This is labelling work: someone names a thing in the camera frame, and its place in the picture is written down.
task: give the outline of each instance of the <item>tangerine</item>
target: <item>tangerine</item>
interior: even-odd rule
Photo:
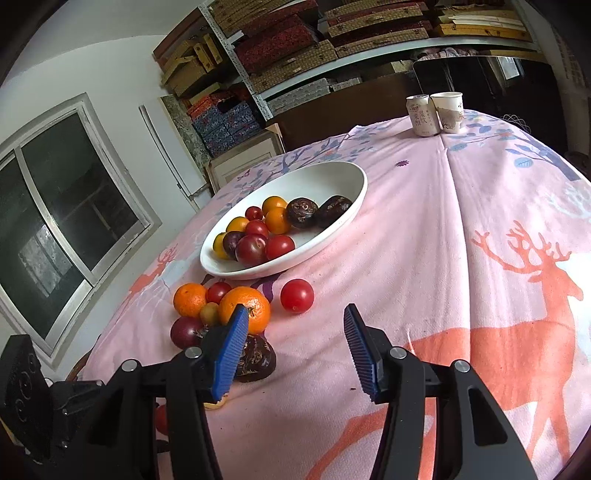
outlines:
[[[199,283],[181,285],[173,298],[174,309],[181,317],[199,318],[199,312],[207,303],[207,289]]]
[[[264,332],[271,318],[271,305],[261,292],[251,287],[236,287],[224,295],[219,307],[221,324],[228,324],[239,303],[248,310],[248,333],[258,335]]]

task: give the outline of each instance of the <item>red tomato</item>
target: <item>red tomato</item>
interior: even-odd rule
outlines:
[[[162,435],[168,436],[168,422],[166,420],[166,405],[159,405],[156,408],[156,415],[154,418],[154,424],[156,425],[156,430],[158,430]]]
[[[267,259],[273,260],[274,258],[285,255],[287,252],[295,250],[295,248],[296,244],[290,236],[277,235],[269,239],[265,253]]]
[[[306,280],[296,278],[290,280],[281,289],[281,304],[283,308],[294,313],[308,310],[314,303],[314,290]]]
[[[267,237],[253,233],[243,236],[236,246],[236,259],[246,268],[256,267],[267,261],[265,247]]]
[[[258,233],[259,235],[269,238],[269,229],[265,225],[265,222],[262,222],[261,220],[251,220],[248,222],[246,224],[246,228],[244,229],[244,233],[247,235]]]
[[[228,293],[232,287],[224,281],[215,282],[211,287],[207,289],[207,295],[205,296],[207,302],[210,301],[219,304],[222,301],[223,296]]]
[[[262,220],[263,214],[262,210],[259,207],[249,207],[246,209],[246,213],[244,214],[246,218],[250,221],[253,220]]]

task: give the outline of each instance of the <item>window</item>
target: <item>window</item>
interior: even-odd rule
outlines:
[[[0,148],[0,302],[48,356],[151,224],[91,113],[71,100]]]

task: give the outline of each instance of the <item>can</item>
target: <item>can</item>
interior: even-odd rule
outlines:
[[[429,95],[407,97],[407,110],[413,131],[419,137],[432,137],[441,132],[435,104]]]

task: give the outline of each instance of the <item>fabric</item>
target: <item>fabric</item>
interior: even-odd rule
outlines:
[[[417,138],[408,117],[356,127],[234,179],[131,287],[85,380],[107,381],[128,358],[146,365],[179,351],[168,334],[173,294],[219,280],[200,268],[199,252],[232,205],[295,168],[352,161],[369,186],[351,225],[300,265],[240,282],[271,300],[265,336],[277,370],[233,385],[208,413],[224,477],[369,478],[386,407],[362,392],[343,334],[343,309],[355,303],[367,325],[422,360],[471,362],[540,480],[553,479],[591,424],[591,184],[514,125],[466,116],[464,134],[431,138]],[[298,316],[278,298],[293,278],[316,293]],[[431,403],[426,413],[421,479],[433,461]]]

